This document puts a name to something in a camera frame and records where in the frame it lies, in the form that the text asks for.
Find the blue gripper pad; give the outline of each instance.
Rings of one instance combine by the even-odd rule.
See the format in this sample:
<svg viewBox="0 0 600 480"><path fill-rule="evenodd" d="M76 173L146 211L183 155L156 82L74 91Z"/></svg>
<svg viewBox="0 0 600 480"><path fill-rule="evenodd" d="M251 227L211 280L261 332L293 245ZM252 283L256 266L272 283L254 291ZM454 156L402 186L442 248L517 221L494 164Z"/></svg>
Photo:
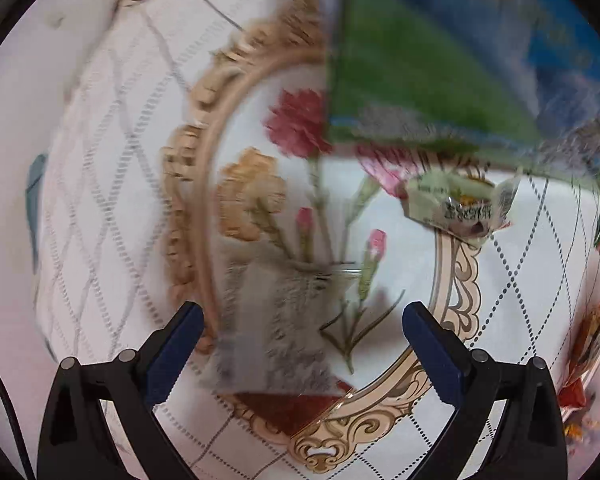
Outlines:
<svg viewBox="0 0 600 480"><path fill-rule="evenodd" d="M458 409L462 404L463 373L448 354L445 331L419 301L408 304L402 313L402 332L416 352L438 397Z"/></svg>
<svg viewBox="0 0 600 480"><path fill-rule="evenodd" d="M146 373L144 403L149 408L167 400L180 372L193 352L202 331L205 317L196 303L187 302L181 308L189 308L184 318L162 346Z"/></svg>

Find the decorative border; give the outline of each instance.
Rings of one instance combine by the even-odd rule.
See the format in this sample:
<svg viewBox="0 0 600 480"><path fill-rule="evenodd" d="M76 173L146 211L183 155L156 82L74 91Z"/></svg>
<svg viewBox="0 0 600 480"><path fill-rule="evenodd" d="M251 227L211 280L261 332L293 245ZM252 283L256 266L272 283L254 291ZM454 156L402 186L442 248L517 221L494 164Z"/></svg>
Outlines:
<svg viewBox="0 0 600 480"><path fill-rule="evenodd" d="M176 130L171 147L162 151L164 190L171 200L166 243L171 299L180 304L194 292L202 299L207 327L198 351L208 352L218 332L206 193L226 123L257 83L284 68L323 63L324 57L317 0L295 0L272 21L255 23L234 38L229 48L215 54L213 67L190 93L188 124ZM436 232L435 240L429 309L461 339L472 338L478 330L480 308L476 283L479 250L441 232ZM450 306L453 288L458 292L458 303ZM235 416L248 421L255 434L272 444L288 445L296 460L313 472L325 473L348 460L359 444L385 436L399 418L411 413L414 402L429 388L426 373L408 349L373 383L345 399L324 420L314 421L291 438L237 399L226 400L234 405ZM325 448L333 452L315 452Z"/></svg>

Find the silver screw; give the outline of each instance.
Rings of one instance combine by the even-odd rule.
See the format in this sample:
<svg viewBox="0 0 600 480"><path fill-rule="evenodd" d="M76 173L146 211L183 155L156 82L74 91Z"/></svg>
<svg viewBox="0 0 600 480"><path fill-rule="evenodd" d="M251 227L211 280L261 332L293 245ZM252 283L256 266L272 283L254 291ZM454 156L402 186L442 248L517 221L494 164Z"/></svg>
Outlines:
<svg viewBox="0 0 600 480"><path fill-rule="evenodd" d="M120 359L123 363L133 361L134 357L136 357L136 351L132 348L127 348L118 354L118 359Z"/></svg>
<svg viewBox="0 0 600 480"><path fill-rule="evenodd" d="M75 357L65 357L64 359L62 359L62 361L60 361L60 367L62 368L62 370L69 370L70 368L73 368L75 365Z"/></svg>
<svg viewBox="0 0 600 480"><path fill-rule="evenodd" d="M471 352L471 357L474 361L478 361L479 363L485 363L489 360L489 354L484 350L475 349Z"/></svg>
<svg viewBox="0 0 600 480"><path fill-rule="evenodd" d="M538 370L544 370L546 368L546 362L541 357L534 357L531 359L531 364Z"/></svg>

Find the black cable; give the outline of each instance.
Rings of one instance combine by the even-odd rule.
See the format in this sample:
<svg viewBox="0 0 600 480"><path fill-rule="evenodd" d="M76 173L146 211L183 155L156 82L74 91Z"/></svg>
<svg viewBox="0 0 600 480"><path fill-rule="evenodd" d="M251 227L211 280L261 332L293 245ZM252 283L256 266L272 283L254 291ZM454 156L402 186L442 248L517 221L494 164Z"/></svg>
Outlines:
<svg viewBox="0 0 600 480"><path fill-rule="evenodd" d="M9 425L11 426L11 432L13 433L13 439L16 441L16 447L18 448L18 454L20 455L20 461L27 480L36 480L36 476L33 474L33 468L31 461L29 460L29 454L27 453L27 447L24 444L24 437L22 436L22 430L18 423L18 417L16 416L16 410L13 408L7 388L5 388L2 379L0 378L0 400L4 406L4 411L7 413L9 419Z"/></svg>

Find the yellow flower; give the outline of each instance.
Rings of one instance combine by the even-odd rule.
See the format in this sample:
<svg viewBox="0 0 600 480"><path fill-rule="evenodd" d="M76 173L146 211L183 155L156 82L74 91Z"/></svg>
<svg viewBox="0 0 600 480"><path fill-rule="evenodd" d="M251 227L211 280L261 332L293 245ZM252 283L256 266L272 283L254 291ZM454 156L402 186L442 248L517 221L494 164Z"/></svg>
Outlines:
<svg viewBox="0 0 600 480"><path fill-rule="evenodd" d="M251 221L249 211L258 202L269 213L282 211L286 183L276 175L277 166L275 158L250 147L238 162L222 168L223 180L216 190L221 234L245 242L260 239L260 228Z"/></svg>

